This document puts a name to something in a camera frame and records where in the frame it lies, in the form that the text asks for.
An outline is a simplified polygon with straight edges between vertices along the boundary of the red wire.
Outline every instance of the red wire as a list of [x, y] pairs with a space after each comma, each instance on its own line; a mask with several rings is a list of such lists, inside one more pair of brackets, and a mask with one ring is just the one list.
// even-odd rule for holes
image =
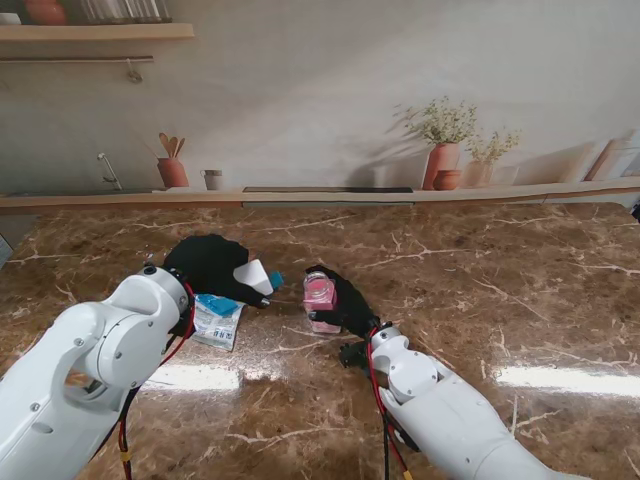
[[[378, 331], [377, 328], [374, 328], [373, 330], [371, 330], [371, 333], [369, 334], [369, 338], [372, 338], [377, 331]], [[373, 355], [373, 347], [371, 345], [371, 341], [369, 341], [367, 342], [367, 359], [369, 361], [369, 374], [371, 375], [371, 385], [373, 386], [373, 394], [376, 397], [376, 403], [378, 404], [378, 409], [380, 410], [380, 414], [384, 417], [387, 409], [385, 408], [384, 403], [382, 403], [382, 399], [380, 398], [380, 391], [378, 390], [378, 380], [376, 379], [375, 371], [373, 369], [372, 355]], [[393, 454], [398, 459], [398, 462], [400, 463], [400, 465], [402, 465], [402, 468], [404, 469], [404, 471], [407, 471], [407, 464], [404, 463], [404, 459], [400, 455], [400, 452], [398, 451], [398, 448], [396, 447], [396, 444], [393, 441], [392, 435], [394, 435], [394, 429], [391, 425], [389, 425], [388, 430], [389, 430], [389, 437], [390, 437], [389, 444], [391, 445]]]

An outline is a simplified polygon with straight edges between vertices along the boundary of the wall hook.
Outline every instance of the wall hook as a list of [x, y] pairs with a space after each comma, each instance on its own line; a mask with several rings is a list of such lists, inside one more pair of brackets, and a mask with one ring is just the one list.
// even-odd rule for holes
[[140, 72], [136, 71], [136, 69], [133, 68], [133, 65], [131, 65], [131, 60], [129, 58], [127, 58], [127, 67], [129, 68], [129, 71], [127, 72], [127, 78], [129, 79], [129, 81], [136, 85], [142, 83], [142, 74], [140, 74]]

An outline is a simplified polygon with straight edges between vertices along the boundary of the cup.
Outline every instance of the cup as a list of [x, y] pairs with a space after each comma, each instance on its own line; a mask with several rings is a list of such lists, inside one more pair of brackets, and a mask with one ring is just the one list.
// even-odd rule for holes
[[207, 190], [222, 190], [222, 170], [200, 170]]

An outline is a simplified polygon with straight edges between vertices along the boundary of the wooden spoon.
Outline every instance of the wooden spoon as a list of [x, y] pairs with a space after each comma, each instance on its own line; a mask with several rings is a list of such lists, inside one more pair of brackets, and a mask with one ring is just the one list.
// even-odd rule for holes
[[180, 140], [180, 143], [178, 144], [178, 149], [176, 150], [176, 157], [178, 156], [178, 154], [180, 153], [180, 150], [182, 150], [182, 147], [184, 146], [184, 141], [186, 139], [183, 138], [182, 140]]
[[161, 133], [160, 134], [160, 143], [162, 143], [162, 146], [167, 151], [167, 155], [169, 155], [169, 158], [171, 158], [171, 153], [173, 152], [173, 150], [171, 150], [171, 144], [169, 143], [169, 137], [167, 137], [166, 133]]
[[171, 137], [171, 140], [169, 140], [169, 146], [171, 148], [171, 153], [169, 154], [169, 157], [175, 158], [177, 155], [176, 150], [178, 150], [178, 137]]

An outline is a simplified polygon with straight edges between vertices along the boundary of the dried plant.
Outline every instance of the dried plant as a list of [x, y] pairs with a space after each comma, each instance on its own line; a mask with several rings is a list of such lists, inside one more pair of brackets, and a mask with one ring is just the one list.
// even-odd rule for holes
[[493, 165], [509, 150], [520, 143], [520, 130], [515, 132], [493, 132], [491, 140], [485, 141], [480, 135], [476, 135], [469, 141], [468, 152], [471, 152], [474, 162]]
[[449, 97], [433, 100], [426, 108], [406, 112], [411, 133], [419, 133], [430, 143], [460, 143], [471, 137], [476, 126], [475, 105], [452, 105]]

